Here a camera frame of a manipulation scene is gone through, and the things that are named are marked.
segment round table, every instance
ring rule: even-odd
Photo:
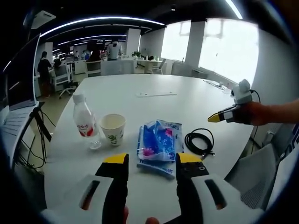
[[[176,95],[137,97],[140,93],[159,95],[170,91]],[[126,118],[124,142],[112,147],[103,140],[97,151],[87,149],[73,121],[74,102],[70,99],[56,126],[44,167],[48,208],[60,204],[65,193],[87,174],[94,175],[104,158],[126,152],[129,153],[128,223],[144,223],[147,217],[156,217],[164,223],[180,215],[177,182],[141,172],[136,167],[139,127],[162,119],[181,123],[183,136],[196,128],[209,129],[214,135],[216,156],[207,156],[203,162],[210,173],[222,178],[238,161],[253,128],[225,121],[208,123],[210,115],[234,101],[198,78],[146,74],[91,77],[84,79],[76,92],[84,92],[97,119],[109,113]]]

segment bottle cap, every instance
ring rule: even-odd
[[[85,96],[83,93],[73,94],[73,100],[75,104],[78,104],[85,101]]]

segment paper cup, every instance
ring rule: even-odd
[[[100,120],[100,127],[113,146],[122,144],[126,119],[119,114],[108,114]]]

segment finger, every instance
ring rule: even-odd
[[[125,206],[125,209],[124,209],[124,215],[123,215],[123,223],[126,224],[126,221],[127,221],[127,218],[129,216],[129,209],[127,206]]]
[[[147,218],[145,224],[160,224],[160,223],[156,218],[150,217],[150,218]]]

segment person in black shirt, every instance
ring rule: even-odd
[[[51,93],[51,77],[50,77],[50,73],[49,73],[49,69],[51,68],[51,64],[50,62],[46,59],[47,57],[47,52],[44,51],[42,53],[42,58],[39,61],[38,67],[37,67],[37,71],[40,74],[40,82],[41,82],[41,86],[42,86],[42,94],[45,97],[49,97],[50,93]]]

